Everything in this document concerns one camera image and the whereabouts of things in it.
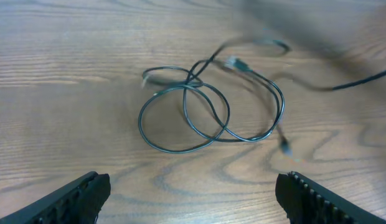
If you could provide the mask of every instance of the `black cable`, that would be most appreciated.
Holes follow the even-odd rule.
[[[141,109],[141,111],[139,113],[138,127],[139,127],[139,131],[140,131],[140,133],[142,135],[142,138],[151,147],[153,147],[155,149],[158,149],[158,150],[160,150],[162,152],[167,152],[167,153],[172,153],[172,154],[183,154],[183,153],[193,152],[193,151],[202,149],[203,147],[207,147],[207,146],[209,146],[210,144],[212,144],[215,141],[217,141],[217,142],[257,142],[257,141],[261,141],[261,140],[264,140],[265,138],[267,138],[273,132],[273,130],[275,128],[277,128],[277,130],[279,132],[279,135],[280,135],[281,148],[282,148],[283,152],[290,153],[291,151],[290,151],[290,147],[288,145],[288,141],[284,137],[283,132],[281,131],[281,128],[278,126],[278,123],[280,122],[280,119],[281,119],[281,117],[283,115],[283,112],[285,110],[285,99],[284,99],[284,96],[283,96],[281,90],[279,89],[279,87],[272,80],[269,80],[269,79],[265,78],[264,76],[260,75],[259,73],[254,72],[253,70],[251,70],[248,67],[247,64],[245,64],[244,62],[242,62],[239,59],[237,59],[235,61],[235,63],[233,64],[233,66],[235,68],[237,68],[238,70],[240,70],[241,72],[243,72],[243,74],[249,75],[249,76],[257,79],[259,82],[263,81],[263,82],[260,82],[260,83],[272,94],[272,96],[274,97],[275,102],[276,102],[276,115],[275,115],[274,122],[271,125],[271,127],[267,131],[262,133],[262,134],[258,134],[256,136],[252,136],[250,138],[243,138],[243,137],[235,134],[233,131],[229,130],[229,128],[227,127],[227,125],[229,123],[229,120],[230,120],[230,105],[229,105],[226,97],[218,89],[216,89],[214,86],[209,85],[207,83],[204,83],[199,78],[199,75],[208,67],[208,65],[210,63],[219,63],[219,61],[216,61],[215,58],[225,48],[231,47],[231,46],[234,46],[234,45],[246,44],[246,43],[254,43],[254,44],[257,44],[257,43],[260,43],[260,44],[272,43],[272,44],[274,44],[274,45],[276,45],[278,47],[281,47],[283,49],[283,54],[287,54],[290,51],[289,46],[286,45],[285,43],[283,43],[280,40],[272,40],[271,42],[266,40],[266,41],[260,41],[259,42],[259,41],[254,40],[254,39],[234,39],[234,40],[231,40],[231,41],[228,41],[228,42],[222,44],[215,51],[215,53],[212,54],[212,56],[210,58],[208,58],[206,60],[199,60],[198,62],[196,62],[192,66],[192,68],[190,70],[185,69],[185,68],[181,68],[181,67],[173,67],[173,66],[154,67],[154,68],[149,68],[149,69],[145,70],[143,72],[143,78],[144,78],[145,81],[147,81],[149,83],[152,83],[152,84],[155,84],[155,85],[165,86],[166,88],[164,90],[161,90],[161,91],[157,92],[156,94],[154,94],[154,96],[152,96],[143,105],[143,107],[142,107],[142,109]],[[199,71],[195,73],[195,70],[201,64],[203,64],[203,66],[201,66]],[[182,81],[175,81],[175,80],[168,80],[168,79],[165,79],[165,78],[153,78],[153,77],[150,77],[150,75],[151,75],[150,72],[155,71],[155,70],[178,70],[178,71],[186,72],[187,73],[187,77],[186,77],[185,80],[182,80]],[[372,80],[375,80],[375,79],[378,79],[378,78],[381,78],[381,77],[384,77],[384,76],[386,76],[386,71],[384,71],[384,72],[382,72],[380,74],[371,76],[369,78],[366,78],[364,80],[359,80],[357,82],[352,82],[352,83],[348,83],[348,84],[344,84],[344,85],[339,85],[339,86],[335,86],[333,88],[327,88],[327,89],[330,90],[330,91],[341,90],[341,89],[344,89],[344,88],[349,88],[349,87],[352,87],[352,86],[360,85],[360,84],[363,84],[363,83],[366,83],[366,82],[369,82],[369,81],[372,81]],[[219,97],[221,97],[221,99],[224,101],[224,103],[225,103],[225,105],[227,107],[227,118],[224,121],[224,123],[218,117],[217,112],[216,112],[216,110],[215,110],[211,100],[209,99],[209,97],[205,93],[203,93],[202,91],[199,90],[200,87],[209,88],[214,93],[216,93]],[[166,149],[164,147],[158,146],[157,144],[155,144],[152,141],[150,141],[148,139],[148,137],[145,135],[143,127],[142,127],[142,120],[143,120],[143,114],[144,114],[145,109],[155,99],[157,99],[160,96],[163,96],[163,95],[165,95],[165,94],[167,94],[167,93],[169,93],[171,91],[174,91],[174,90],[183,90],[183,99],[182,100],[183,100],[183,113],[184,113],[185,120],[188,123],[188,125],[198,135],[202,136],[203,138],[205,138],[207,140],[205,143],[199,144],[197,146],[194,146],[194,147],[191,147],[191,148],[188,148],[188,149],[171,150],[171,149]],[[193,125],[193,123],[192,123],[192,121],[191,121],[191,119],[189,117],[189,114],[187,112],[187,90],[195,91],[196,93],[201,95],[208,102],[216,122],[222,128],[218,132],[218,134],[216,134],[215,136],[210,136],[210,135],[208,135],[206,133],[203,133],[202,131],[198,130]],[[220,138],[220,136],[225,131],[228,132],[229,134],[231,134],[235,139],[223,139],[223,138]]]

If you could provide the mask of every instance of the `wooden table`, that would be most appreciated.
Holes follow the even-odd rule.
[[[335,10],[325,11],[305,1],[291,5],[307,12],[308,21],[323,22],[325,35],[341,35],[336,40],[346,48],[333,61],[360,62],[372,73],[386,68],[386,1],[336,1]],[[159,152],[142,140],[138,113],[158,88],[142,89],[141,72],[167,64],[189,68],[241,34],[230,4],[0,0],[0,218],[95,170],[110,174],[112,188],[99,223],[287,223],[275,180],[296,170],[386,219],[386,78],[335,93],[278,80],[293,159],[280,152],[277,133],[184,155]],[[290,44],[293,51],[281,58],[250,46],[220,58],[238,55],[267,77],[288,72],[319,86],[360,78]],[[215,67],[202,78],[228,98],[232,130],[250,136],[269,125],[261,100],[266,90]],[[207,107],[188,98],[195,124],[216,132]],[[203,141],[181,116],[181,92],[151,106],[144,127],[172,149]]]

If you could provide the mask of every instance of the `cable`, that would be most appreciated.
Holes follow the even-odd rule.
[[[275,118],[273,120],[273,124],[271,125],[271,127],[262,134],[255,135],[255,136],[252,136],[250,138],[243,138],[243,137],[235,134],[233,131],[229,130],[229,128],[227,127],[229,120],[230,120],[230,105],[229,105],[229,102],[227,101],[226,97],[218,89],[216,89],[216,87],[209,85],[207,83],[204,83],[199,78],[199,75],[209,66],[210,63],[215,63],[215,64],[220,63],[215,58],[225,48],[233,47],[235,45],[247,44],[247,43],[273,44],[273,45],[283,49],[282,55],[287,54],[291,50],[288,45],[286,45],[284,42],[282,42],[280,40],[269,41],[269,40],[255,40],[255,39],[249,39],[249,38],[233,39],[233,40],[230,40],[230,41],[222,44],[212,54],[212,56],[210,58],[197,61],[191,67],[190,70],[185,69],[185,68],[181,68],[181,67],[174,67],[174,66],[154,67],[154,68],[149,68],[149,69],[145,70],[142,74],[143,80],[144,80],[143,84],[148,82],[148,83],[152,83],[154,85],[164,86],[165,89],[154,94],[141,108],[141,111],[140,111],[139,117],[138,117],[138,128],[139,128],[139,131],[142,135],[142,138],[151,147],[153,147],[157,150],[160,150],[162,152],[167,152],[167,153],[171,153],[171,154],[183,154],[183,153],[193,152],[193,151],[202,149],[204,147],[211,145],[213,142],[216,142],[216,141],[217,142],[257,142],[257,141],[261,141],[261,140],[266,139],[273,132],[273,130],[276,128],[277,131],[279,132],[279,135],[280,135],[280,147],[281,147],[282,151],[285,154],[291,154],[291,150],[290,150],[288,141],[285,138],[281,128],[278,126],[278,123],[280,122],[281,117],[283,116],[283,112],[285,110],[285,98],[283,96],[283,93],[279,89],[279,87],[274,83],[274,81],[269,80],[269,79],[265,78],[263,75],[260,75],[259,73],[253,71],[245,62],[241,61],[240,59],[235,58],[235,57],[229,58],[229,60],[226,64],[227,68],[235,68],[239,72],[242,72],[243,74],[246,74],[246,75],[254,78],[255,80],[257,80],[261,85],[263,85],[271,93],[271,95],[273,96],[275,103],[276,103],[276,114],[275,114]],[[151,73],[152,71],[155,71],[155,70],[178,70],[178,71],[182,71],[182,72],[187,73],[187,76],[186,76],[186,79],[182,80],[182,81],[175,81],[175,80],[170,80],[170,79],[166,79],[166,78],[156,78],[156,77],[154,77],[153,73]],[[349,88],[352,86],[360,85],[363,83],[367,83],[369,81],[372,81],[372,80],[375,80],[375,79],[378,79],[378,78],[381,78],[384,76],[386,76],[386,71],[384,71],[380,74],[371,76],[369,78],[359,80],[357,82],[339,85],[339,86],[335,86],[332,88],[319,88],[319,90],[321,90],[321,91],[324,91],[324,90],[326,90],[326,91],[341,90],[341,89]],[[224,122],[222,122],[220,120],[220,118],[218,117],[217,112],[216,112],[210,98],[205,93],[203,93],[201,90],[199,90],[199,88],[202,88],[202,87],[206,87],[206,88],[210,89],[211,91],[213,91],[225,103],[225,105],[227,107],[227,117],[226,117],[226,120]],[[152,141],[150,141],[148,139],[148,137],[144,133],[142,120],[143,120],[143,114],[144,114],[146,108],[148,107],[148,105],[150,105],[150,103],[152,103],[155,99],[157,99],[161,96],[164,96],[165,94],[172,92],[172,91],[175,91],[175,90],[183,90],[183,99],[182,99],[183,104],[182,104],[182,106],[183,106],[183,113],[184,113],[184,117],[185,117],[186,122],[198,135],[200,135],[204,139],[206,139],[207,140],[206,142],[199,144],[197,146],[194,146],[194,147],[187,148],[187,149],[172,150],[172,149],[166,149],[162,146],[159,146],[159,145],[153,143]],[[187,91],[188,90],[198,93],[209,104],[216,122],[222,128],[218,132],[218,134],[216,134],[215,136],[210,136],[206,133],[203,133],[202,131],[198,130],[194,126],[194,124],[192,123],[192,121],[189,117],[188,111],[187,111]],[[220,136],[225,131],[228,132],[229,134],[231,134],[235,139],[220,138]]]

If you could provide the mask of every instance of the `wood grain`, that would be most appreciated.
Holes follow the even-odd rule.
[[[308,12],[312,26],[327,21],[325,35],[344,46],[334,61],[386,68],[386,1],[335,1],[339,11],[306,2],[276,1]],[[239,35],[231,7],[231,0],[0,0],[0,217],[95,170],[109,173],[112,186],[99,223],[287,223],[275,180],[296,170],[386,219],[386,78],[328,94],[278,80],[284,131],[305,162],[282,155],[276,133],[178,156],[141,139],[138,113],[155,89],[140,87],[140,73],[188,68]],[[332,20],[347,8],[351,34]],[[268,77],[286,72],[320,86],[360,77],[290,44],[283,58],[263,56],[261,47],[221,58],[238,55]],[[232,130],[249,136],[269,124],[265,90],[214,67],[202,77],[228,98]],[[214,133],[200,100],[189,95],[188,104],[195,124]],[[178,92],[150,107],[144,127],[173,149],[203,141],[185,124]]]

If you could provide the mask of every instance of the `wooden surface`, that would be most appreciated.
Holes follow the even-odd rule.
[[[333,3],[335,10],[323,11],[304,0],[292,5],[312,16],[313,27],[323,22],[325,35],[341,35],[344,54],[333,60],[373,73],[386,68],[386,1]],[[386,219],[386,78],[335,93],[277,81],[286,98],[284,131],[293,158],[304,162],[281,154],[277,133],[185,155],[158,152],[141,139],[138,113],[156,88],[142,89],[140,73],[189,68],[239,35],[230,4],[0,0],[0,218],[95,170],[110,174],[112,188],[99,223],[287,223],[275,180],[296,170]],[[290,44],[283,58],[263,56],[261,47],[220,57],[238,55],[267,77],[288,72],[320,86],[360,78]],[[269,125],[265,90],[214,67],[202,78],[228,98],[232,130],[249,136]],[[195,124],[214,133],[207,108],[193,95],[188,104]],[[224,109],[216,98],[215,105]],[[180,92],[151,106],[144,127],[173,149],[203,141],[181,116]]]

